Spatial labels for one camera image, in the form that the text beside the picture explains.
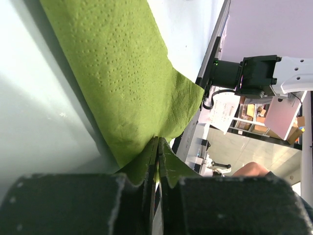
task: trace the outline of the gray floor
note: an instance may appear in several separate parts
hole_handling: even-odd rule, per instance
[[[278,144],[259,141],[210,128],[208,138],[210,158],[217,163],[231,164],[232,175],[249,162],[257,162],[285,177],[300,168],[301,151]]]

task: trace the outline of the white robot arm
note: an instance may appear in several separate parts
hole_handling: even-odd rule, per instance
[[[277,83],[272,85],[277,96],[313,91],[313,59],[281,57],[275,64],[273,77],[277,78]]]

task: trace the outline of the green paper towel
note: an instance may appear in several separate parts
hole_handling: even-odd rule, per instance
[[[120,167],[180,135],[203,89],[173,69],[146,0],[41,0]]]

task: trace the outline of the white wall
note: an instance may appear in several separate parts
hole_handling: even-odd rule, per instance
[[[313,1],[233,0],[223,60],[257,55],[313,58]]]
[[[26,173],[114,172],[38,0],[0,1],[0,202]]]

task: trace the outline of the person's arm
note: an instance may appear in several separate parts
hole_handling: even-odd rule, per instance
[[[237,170],[233,176],[265,176],[269,173],[264,166],[251,162]]]

